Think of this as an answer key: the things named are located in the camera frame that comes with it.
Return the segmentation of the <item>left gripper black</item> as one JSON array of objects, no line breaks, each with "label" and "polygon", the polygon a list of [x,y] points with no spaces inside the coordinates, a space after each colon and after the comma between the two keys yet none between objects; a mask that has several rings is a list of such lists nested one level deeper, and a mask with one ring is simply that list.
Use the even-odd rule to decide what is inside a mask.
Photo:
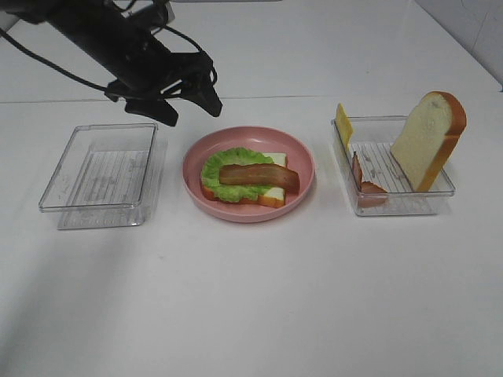
[{"label": "left gripper black", "polygon": [[115,100],[127,99],[125,112],[176,126],[178,113],[163,99],[177,97],[190,101],[213,117],[222,111],[215,89],[214,65],[209,55],[198,48],[191,53],[174,53],[152,36],[143,35],[131,43],[114,48],[107,69],[116,77],[105,94]]}]

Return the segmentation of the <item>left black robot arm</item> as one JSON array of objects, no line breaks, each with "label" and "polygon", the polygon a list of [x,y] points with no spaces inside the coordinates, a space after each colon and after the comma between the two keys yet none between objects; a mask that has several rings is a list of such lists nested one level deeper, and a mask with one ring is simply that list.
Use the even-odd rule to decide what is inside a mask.
[{"label": "left black robot arm", "polygon": [[222,102],[216,91],[213,60],[198,46],[174,53],[155,33],[168,30],[168,3],[153,1],[132,11],[114,1],[3,1],[1,10],[30,24],[48,23],[114,77],[100,86],[63,69],[22,46],[6,31],[1,36],[19,51],[62,75],[102,92],[111,101],[123,98],[130,114],[175,126],[178,113],[170,99],[183,99],[217,117]]}]

